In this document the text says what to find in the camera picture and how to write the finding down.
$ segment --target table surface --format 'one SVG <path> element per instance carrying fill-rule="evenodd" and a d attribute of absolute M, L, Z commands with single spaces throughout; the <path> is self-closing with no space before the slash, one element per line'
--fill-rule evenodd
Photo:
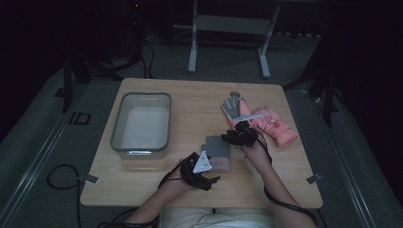
<path fill-rule="evenodd" d="M 160 160 L 124 160 L 110 146 L 110 138 L 122 97 L 128 92 L 166 92 L 172 97 L 171 122 L 167 155 Z M 221 103 L 231 91 L 238 91 L 251 110 L 273 106 L 281 119 L 296 130 L 290 107 L 279 85 L 236 84 L 200 81 L 124 79 L 118 91 L 104 134 L 89 174 L 99 178 L 97 184 L 86 183 L 81 203 L 97 206 L 138 206 L 157 189 L 163 176 L 180 159 L 192 152 L 201 153 L 205 138 L 225 134 L 230 128 Z M 268 135 L 265 139 L 273 158 L 273 167 L 285 186 L 306 208 L 318 208 L 322 199 L 317 184 L 306 179 L 313 176 L 300 138 L 279 148 Z M 231 170 L 227 173 L 204 173 L 207 178 L 220 176 L 209 191 L 186 192 L 171 207 L 250 207 L 270 206 L 264 196 L 260 175 L 243 153 L 231 146 Z"/>

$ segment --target person's right hand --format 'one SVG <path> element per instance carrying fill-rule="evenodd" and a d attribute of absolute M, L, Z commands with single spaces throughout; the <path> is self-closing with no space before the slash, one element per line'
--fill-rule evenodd
<path fill-rule="evenodd" d="M 258 139 L 264 143 L 264 139 L 260 134 Z M 242 146 L 240 150 L 245 154 L 245 158 L 251 162 L 260 174 L 264 174 L 268 168 L 272 168 L 272 164 L 270 163 L 266 151 L 258 141 L 256 141 L 251 147 Z"/>

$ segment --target gray carpet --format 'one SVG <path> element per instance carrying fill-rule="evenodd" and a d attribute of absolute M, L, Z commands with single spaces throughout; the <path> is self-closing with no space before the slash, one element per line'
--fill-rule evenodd
<path fill-rule="evenodd" d="M 271 79 L 260 75 L 257 51 L 251 47 L 207 45 L 211 37 L 202 37 L 199 46 L 197 71 L 187 73 L 190 51 L 189 37 L 181 36 L 172 43 L 156 43 L 155 37 L 148 44 L 155 52 L 151 68 L 156 79 L 220 81 L 236 83 L 276 84 L 284 86 L 298 78 L 315 49 L 318 39 L 309 37 L 275 36 L 269 47 L 267 58 L 272 72 Z M 144 59 L 149 64 L 151 49 L 144 47 Z M 123 70 L 124 77 L 143 77 L 143 67 L 134 66 Z M 321 106 L 305 92 L 311 82 L 299 85 L 286 92 L 300 137 L 314 173 L 323 177 L 317 184 L 323 198 L 320 213 L 327 227 L 367 227 L 357 212 L 352 198 L 351 184 L 346 182 L 340 166 L 337 149 L 341 150 L 348 167 L 359 187 L 360 195 L 370 211 L 372 225 L 368 227 L 402 227 L 403 212 L 385 182 L 371 150 L 356 126 L 348 110 L 335 99 L 338 112 L 332 114 L 334 127 L 329 129 L 320 116 Z M 75 85 L 75 103 L 66 114 L 61 113 L 63 100 L 53 97 L 57 88 L 63 86 L 60 72 L 52 76 L 41 93 L 31 104 L 20 122 L 12 129 L 1 144 L 0 161 L 0 205 L 6 208 L 17 184 L 35 156 L 49 144 L 47 138 L 54 133 L 54 126 L 69 120 L 72 112 L 91 114 L 87 125 L 65 122 L 52 143 L 48 156 L 39 170 L 37 179 L 31 184 L 27 195 L 19 201 L 15 214 L 5 227 L 76 227 L 75 189 L 55 190 L 46 183 L 48 172 L 56 165 L 74 165 L 81 174 L 86 174 L 92 164 L 98 143 L 102 137 L 108 114 L 114 102 L 119 83 L 94 72 L 89 85 Z M 74 184 L 74 173 L 62 169 L 55 174 L 54 181 Z M 111 220 L 128 208 L 81 206 L 83 227 L 96 227 L 103 220 Z M 319 227 L 325 224 L 317 214 Z"/>

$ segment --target pink cloth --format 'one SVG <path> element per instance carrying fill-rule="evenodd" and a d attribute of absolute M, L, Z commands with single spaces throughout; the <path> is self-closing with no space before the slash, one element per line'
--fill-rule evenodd
<path fill-rule="evenodd" d="M 272 136 L 279 147 L 289 145 L 297 138 L 297 133 L 280 120 L 278 113 L 273 107 L 258 107 L 252 113 L 261 114 L 260 117 L 254 118 L 251 121 Z"/>

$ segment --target wire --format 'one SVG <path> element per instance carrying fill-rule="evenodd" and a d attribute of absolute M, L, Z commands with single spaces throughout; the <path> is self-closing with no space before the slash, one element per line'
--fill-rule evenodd
<path fill-rule="evenodd" d="M 166 180 L 166 181 L 178 181 L 178 180 L 183 180 L 183 178 L 168 179 L 168 180 Z"/>
<path fill-rule="evenodd" d="M 256 141 L 258 141 L 258 143 L 261 145 L 261 147 L 263 147 L 264 151 L 266 151 L 267 157 L 269 158 L 270 163 L 272 163 L 272 157 L 269 154 L 269 147 L 267 146 L 267 141 L 264 138 L 263 134 L 261 134 L 261 132 L 258 132 L 258 134 L 261 135 L 261 137 L 263 138 L 263 142 L 259 139 L 259 136 L 255 135 L 253 132 L 250 131 L 250 128 L 243 128 L 246 132 L 248 132 L 253 138 L 255 138 Z"/>
<path fill-rule="evenodd" d="M 179 167 L 181 167 L 181 165 L 183 164 L 183 161 L 184 161 L 184 160 L 182 160 L 181 162 L 179 162 L 179 163 L 175 166 L 175 168 L 173 168 L 169 173 L 167 173 L 167 174 L 163 177 L 163 179 L 161 180 L 160 184 L 158 185 L 158 188 L 160 188 L 166 181 L 173 181 L 173 180 L 174 180 L 174 179 L 169 179 L 169 177 L 171 176 L 171 174 L 172 174 L 173 172 L 175 172 L 175 170 L 177 170 Z"/>
<path fill-rule="evenodd" d="M 76 180 L 76 183 L 75 183 L 75 184 L 72 184 L 72 185 L 69 185 L 69 186 L 58 186 L 58 185 L 54 184 L 54 183 L 51 181 L 51 176 L 53 175 L 53 173 L 55 173 L 57 170 L 59 170 L 60 168 L 63 168 L 63 167 L 70 168 L 70 169 L 72 169 L 72 170 L 74 171 L 75 180 Z M 79 174 L 77 168 L 75 168 L 75 167 L 74 167 L 73 165 L 71 165 L 71 164 L 59 164 L 59 165 L 57 165 L 56 167 L 54 167 L 52 170 L 50 170 L 50 171 L 48 172 L 48 175 L 47 175 L 47 184 L 48 184 L 51 188 L 57 189 L 57 190 L 68 190 L 68 189 L 76 188 L 76 190 L 77 190 L 77 191 L 76 191 L 76 193 L 77 193 L 77 195 L 76 195 L 77 223 L 78 223 L 78 227 L 79 227 L 79 228 L 82 228 L 83 225 L 82 225 L 82 221 L 81 221 L 81 210 L 80 210 L 80 186 L 81 186 L 81 182 L 80 182 L 80 174 Z M 116 217 L 111 221 L 111 223 L 115 222 L 117 219 L 119 219 L 119 218 L 120 218 L 121 216 L 123 216 L 124 214 L 126 214 L 126 213 L 128 213 L 128 212 L 135 211 L 135 210 L 137 210 L 137 208 L 131 208 L 131 209 L 128 209 L 128 210 L 123 211 L 121 214 L 119 214 L 118 216 L 116 216 Z M 104 222 L 101 222 L 101 223 L 98 225 L 98 227 L 101 227 L 101 225 L 103 225 L 103 224 L 104 224 Z"/>
<path fill-rule="evenodd" d="M 264 186 L 264 194 L 266 195 L 266 197 L 270 201 L 272 201 L 273 203 L 275 203 L 275 204 L 277 204 L 279 206 L 282 206 L 282 207 L 285 207 L 287 209 L 297 211 L 297 212 L 300 212 L 300 213 L 303 213 L 303 214 L 307 215 L 308 217 L 311 218 L 311 220 L 317 226 L 317 218 L 310 211 L 308 211 L 308 210 L 306 210 L 306 209 L 304 209 L 302 207 L 298 207 L 298 206 L 295 206 L 295 205 L 292 205 L 292 204 L 289 204 L 289 203 L 286 203 L 286 202 L 283 202 L 283 201 L 280 201 L 278 199 L 273 198 L 272 195 L 270 195 L 270 193 L 267 191 L 266 186 Z"/>
<path fill-rule="evenodd" d="M 75 178 L 76 178 L 76 184 L 73 184 L 71 186 L 66 186 L 66 187 L 60 187 L 60 186 L 57 186 L 57 185 L 55 185 L 55 184 L 53 184 L 51 182 L 51 180 L 50 180 L 51 175 L 56 170 L 58 170 L 59 168 L 62 168 L 62 167 L 69 167 L 74 171 Z M 79 196 L 80 196 L 80 185 L 81 184 L 80 184 L 80 181 L 79 181 L 79 173 L 78 173 L 77 169 L 74 166 L 70 165 L 70 164 L 57 165 L 52 170 L 50 170 L 50 172 L 48 173 L 48 175 L 47 175 L 47 183 L 51 188 L 54 188 L 54 189 L 57 189 L 57 190 L 68 190 L 68 189 L 72 189 L 74 187 L 76 188 L 76 190 L 77 190 L 77 192 L 76 192 L 77 193 L 77 197 L 76 197 L 77 223 L 78 223 L 78 227 L 80 227 L 80 228 L 83 227 L 82 224 L 81 224 L 81 211 L 80 211 L 80 198 L 79 198 Z"/>
<path fill-rule="evenodd" d="M 148 47 L 150 50 L 151 50 L 151 53 L 152 53 L 152 55 L 151 55 L 151 60 L 150 60 L 150 64 L 149 64 L 149 66 L 148 66 L 148 76 L 149 76 L 149 78 L 151 78 L 151 79 L 153 79 L 154 77 L 152 76 L 152 74 L 151 74 L 151 68 L 152 68 L 152 64 L 153 64 L 153 62 L 154 62 L 154 55 L 155 55 L 155 52 L 154 52 L 154 49 L 150 46 L 150 45 L 148 45 L 148 44 L 144 44 L 146 47 Z"/>
<path fill-rule="evenodd" d="M 325 220 L 325 218 L 323 217 L 323 215 L 322 215 L 322 213 L 320 212 L 319 209 L 317 209 L 317 213 L 319 214 L 320 219 L 321 219 L 322 222 L 323 222 L 323 226 L 324 226 L 325 228 L 327 228 L 328 226 L 327 226 L 327 224 L 326 224 L 326 220 Z"/>
<path fill-rule="evenodd" d="M 175 34 L 172 38 L 176 39 L 176 38 L 180 38 L 181 36 L 184 36 L 188 33 L 191 33 L 192 29 L 189 28 L 186 31 L 181 31 L 181 32 L 176 32 L 177 34 Z M 152 35 L 147 36 L 146 38 L 144 38 L 146 40 L 146 42 L 150 42 L 150 43 L 155 43 L 155 44 L 163 44 L 163 43 L 167 43 L 169 42 L 168 39 L 163 38 L 163 37 L 159 37 L 161 34 L 160 33 L 154 33 Z"/>
<path fill-rule="evenodd" d="M 140 60 L 142 60 L 142 63 L 143 63 L 143 67 L 144 67 L 144 78 L 147 78 L 147 66 L 145 65 L 145 60 L 144 60 L 144 57 L 143 57 L 143 55 L 142 55 L 142 57 L 140 58 Z"/>

